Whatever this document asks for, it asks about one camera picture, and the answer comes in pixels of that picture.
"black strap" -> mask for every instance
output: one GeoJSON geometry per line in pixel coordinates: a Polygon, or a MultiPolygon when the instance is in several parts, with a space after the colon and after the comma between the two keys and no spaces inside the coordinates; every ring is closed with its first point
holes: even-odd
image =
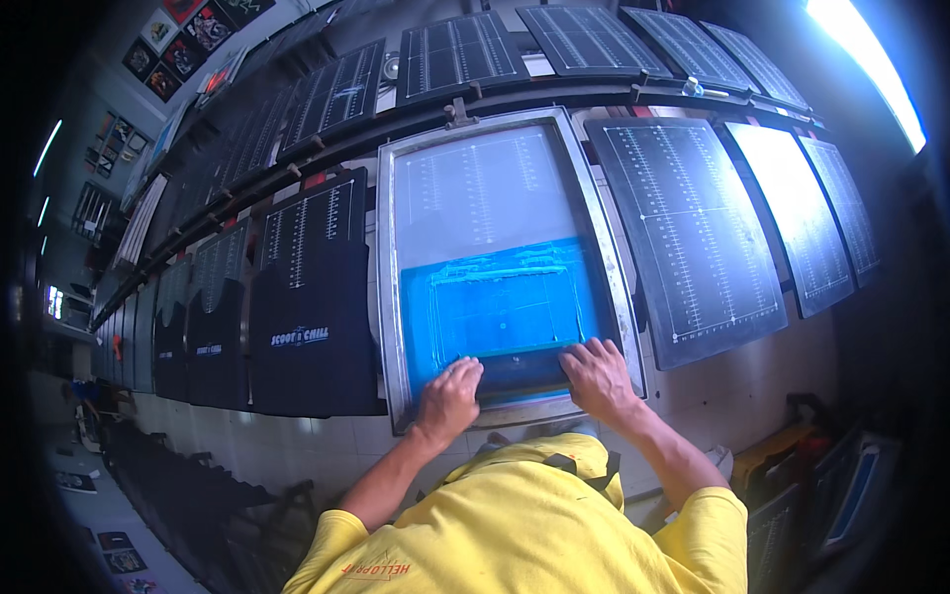
{"type": "MultiPolygon", "coordinates": [[[[551,454],[544,459],[544,464],[555,469],[561,469],[574,476],[578,475],[578,461],[574,458],[565,456],[562,453],[551,454]]],[[[614,480],[614,475],[620,470],[620,454],[615,451],[607,453],[607,473],[597,478],[584,479],[593,490],[604,491],[610,482],[614,480]]]]}

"shirt logo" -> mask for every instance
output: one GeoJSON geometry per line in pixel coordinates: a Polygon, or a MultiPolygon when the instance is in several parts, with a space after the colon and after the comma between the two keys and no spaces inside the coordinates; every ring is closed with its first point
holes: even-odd
{"type": "Polygon", "coordinates": [[[297,326],[292,332],[283,335],[271,336],[272,347],[286,347],[288,345],[299,347],[311,342],[327,340],[330,338],[329,328],[304,328],[297,326]]]}
{"type": "Polygon", "coordinates": [[[195,349],[195,354],[198,356],[215,356],[216,354],[221,354],[221,345],[209,344],[207,346],[198,347],[195,349]]]}

